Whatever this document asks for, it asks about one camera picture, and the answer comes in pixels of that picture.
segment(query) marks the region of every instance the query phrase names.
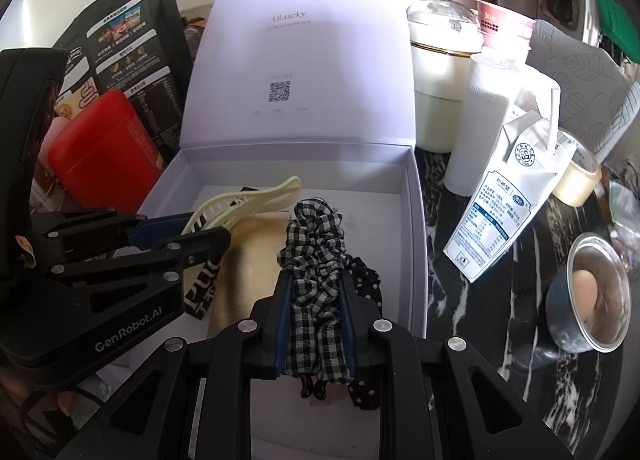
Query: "white gift box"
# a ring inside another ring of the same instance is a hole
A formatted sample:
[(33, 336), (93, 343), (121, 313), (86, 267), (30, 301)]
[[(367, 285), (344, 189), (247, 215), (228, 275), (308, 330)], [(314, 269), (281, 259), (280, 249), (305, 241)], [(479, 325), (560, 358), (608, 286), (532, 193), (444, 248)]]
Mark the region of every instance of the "white gift box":
[[(380, 275), (384, 316), (423, 336), (426, 241), (405, 11), (412, 1), (216, 0), (194, 63), (181, 151), (141, 212), (193, 211), (220, 193), (297, 175), (301, 199), (320, 196), (344, 216), (347, 252)], [(181, 316), (132, 350), (131, 369), (164, 339), (204, 339), (207, 326)], [(379, 412), (355, 408), (346, 388), (337, 392), (330, 406), (313, 406), (300, 399), (296, 379), (254, 380), (254, 458), (376, 458)]]

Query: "cable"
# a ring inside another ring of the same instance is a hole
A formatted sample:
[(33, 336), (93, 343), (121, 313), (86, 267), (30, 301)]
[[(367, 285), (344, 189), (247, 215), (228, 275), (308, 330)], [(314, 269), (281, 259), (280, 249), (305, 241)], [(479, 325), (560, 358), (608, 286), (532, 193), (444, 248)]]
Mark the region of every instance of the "cable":
[(83, 390), (78, 386), (73, 386), (72, 388), (69, 388), (67, 391), (74, 392), (74, 393), (77, 393), (78, 395), (84, 396), (84, 398), (88, 398), (94, 404), (97, 404), (98, 407), (102, 407), (102, 405), (104, 404), (103, 400), (100, 397), (98, 397), (97, 395), (94, 395), (91, 392), (87, 392), (86, 390)]
[[(55, 456), (62, 450), (65, 444), (60, 443), (55, 433), (50, 432), (47, 428), (45, 428), (44, 426), (36, 422), (33, 418), (31, 418), (28, 415), (29, 411), (31, 411), (31, 408), (33, 408), (39, 401), (41, 401), (45, 395), (47, 395), (47, 393), (45, 392), (36, 391), (31, 393), (31, 395), (29, 395), (27, 399), (22, 404), (19, 405), (18, 417), (20, 419), (20, 426), (22, 427), (22, 429), (25, 430), (27, 436), (30, 437), (33, 447), (39, 450), (41, 453), (44, 453), (50, 456)], [(42, 434), (52, 439), (53, 445), (47, 445), (44, 442), (42, 442), (39, 438), (37, 438), (31, 431), (31, 429), (27, 426), (27, 422), (31, 426), (39, 430)]]
[[(0, 391), (4, 395), (4, 399), (14, 408), (14, 410), (18, 412), (18, 416), (19, 416), (20, 406), (13, 400), (13, 398), (9, 395), (9, 393), (7, 393), (7, 391), (4, 389), (4, 386), (0, 385)], [(31, 429), (28, 426), (25, 426), (25, 424), (29, 424), (30, 426), (34, 427), (39, 432), (48, 436), (49, 438), (51, 438), (56, 442), (57, 440), (56, 440), (55, 434), (52, 434), (47, 428), (45, 428), (43, 425), (41, 425), (31, 416), (29, 416), (26, 412), (24, 415), (24, 421), (20, 421), (20, 422), (21, 422), (20, 425), (22, 426), (22, 429), (15, 428), (15, 430), (23, 437), (24, 440), (26, 440), (29, 443), (29, 445), (31, 445), (31, 447), (48, 456), (55, 456), (59, 452), (59, 450), (55, 450), (52, 447), (43, 443), (41, 440), (39, 440), (33, 434)]]

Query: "jar lid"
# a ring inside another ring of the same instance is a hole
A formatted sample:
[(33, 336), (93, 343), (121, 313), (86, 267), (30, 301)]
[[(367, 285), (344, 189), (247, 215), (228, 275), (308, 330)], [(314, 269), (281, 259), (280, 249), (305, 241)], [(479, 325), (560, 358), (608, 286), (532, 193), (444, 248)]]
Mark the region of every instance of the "jar lid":
[(474, 54), (483, 37), (478, 16), (453, 0), (420, 0), (406, 11), (414, 46)]

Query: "masking tape roll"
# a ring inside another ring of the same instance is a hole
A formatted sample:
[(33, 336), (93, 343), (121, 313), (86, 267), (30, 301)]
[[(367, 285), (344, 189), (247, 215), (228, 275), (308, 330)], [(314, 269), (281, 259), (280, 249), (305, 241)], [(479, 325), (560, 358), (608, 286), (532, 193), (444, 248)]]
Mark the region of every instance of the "masking tape roll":
[(582, 206), (602, 178), (602, 169), (594, 155), (580, 142), (575, 140), (577, 148), (569, 167), (553, 190), (553, 195), (572, 207)]

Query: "green bag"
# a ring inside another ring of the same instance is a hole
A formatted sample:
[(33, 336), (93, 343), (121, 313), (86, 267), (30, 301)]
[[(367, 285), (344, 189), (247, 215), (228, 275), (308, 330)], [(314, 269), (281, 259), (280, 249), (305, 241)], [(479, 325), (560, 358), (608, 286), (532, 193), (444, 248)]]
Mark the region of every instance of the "green bag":
[(640, 63), (640, 36), (615, 0), (597, 0), (602, 32), (634, 63)]

